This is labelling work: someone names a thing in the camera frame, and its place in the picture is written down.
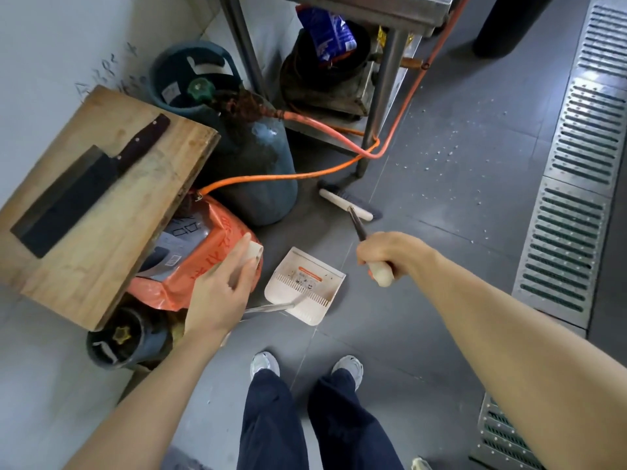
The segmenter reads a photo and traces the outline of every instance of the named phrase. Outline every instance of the blue gas cylinder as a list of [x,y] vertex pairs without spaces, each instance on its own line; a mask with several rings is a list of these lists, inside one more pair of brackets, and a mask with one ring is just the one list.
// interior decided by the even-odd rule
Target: blue gas cylinder
[[[232,74],[196,74],[194,65],[228,63]],[[149,94],[158,107],[208,125],[221,138],[194,186],[243,175],[289,175],[295,173],[292,152],[283,122],[264,117],[246,123],[220,115],[187,93],[189,84],[199,78],[210,80],[217,90],[237,92],[241,78],[231,55],[209,41],[175,44],[161,53],[149,73]],[[211,193],[249,226],[266,226],[283,219],[297,198],[296,180],[255,181],[226,186]]]

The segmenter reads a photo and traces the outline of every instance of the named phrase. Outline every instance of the trousers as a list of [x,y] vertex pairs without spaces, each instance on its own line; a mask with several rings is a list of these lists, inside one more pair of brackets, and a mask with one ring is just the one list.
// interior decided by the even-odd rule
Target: trousers
[[[345,369],[318,379],[307,403],[324,470],[403,470],[379,421],[355,394]],[[308,470],[305,435],[290,389],[258,371],[244,408],[238,470]]]

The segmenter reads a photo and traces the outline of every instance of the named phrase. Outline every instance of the white shoe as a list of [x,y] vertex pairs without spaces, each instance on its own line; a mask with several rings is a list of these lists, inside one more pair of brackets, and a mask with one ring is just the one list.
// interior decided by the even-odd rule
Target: white shoe
[[431,465],[422,457],[416,457],[411,463],[411,470],[431,470]]
[[277,359],[270,352],[261,352],[253,356],[250,363],[250,379],[252,380],[257,371],[269,369],[277,376],[280,376]]
[[347,370],[353,379],[355,379],[355,391],[361,384],[361,380],[364,379],[364,365],[352,355],[346,355],[340,361],[335,363],[331,373],[333,374],[335,371],[340,368]]

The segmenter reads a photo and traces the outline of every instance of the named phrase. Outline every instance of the person's left hand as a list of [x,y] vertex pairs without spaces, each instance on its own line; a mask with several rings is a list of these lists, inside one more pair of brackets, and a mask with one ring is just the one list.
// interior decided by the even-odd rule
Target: person's left hand
[[247,260],[233,288],[229,286],[229,279],[237,270],[249,242],[250,233],[246,233],[217,270],[196,279],[185,319],[185,334],[217,333],[225,337],[238,324],[255,279],[255,260]]

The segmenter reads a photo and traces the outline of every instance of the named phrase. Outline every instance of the orange label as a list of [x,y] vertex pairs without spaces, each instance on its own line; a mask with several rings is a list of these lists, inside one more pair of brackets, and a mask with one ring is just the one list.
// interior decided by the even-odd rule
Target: orange label
[[314,279],[318,280],[318,282],[322,282],[322,279],[320,277],[318,277],[316,274],[314,274],[313,272],[310,272],[307,269],[302,268],[302,267],[299,267],[298,269],[299,269],[299,271],[304,272],[305,274],[307,274],[307,275],[313,277]]

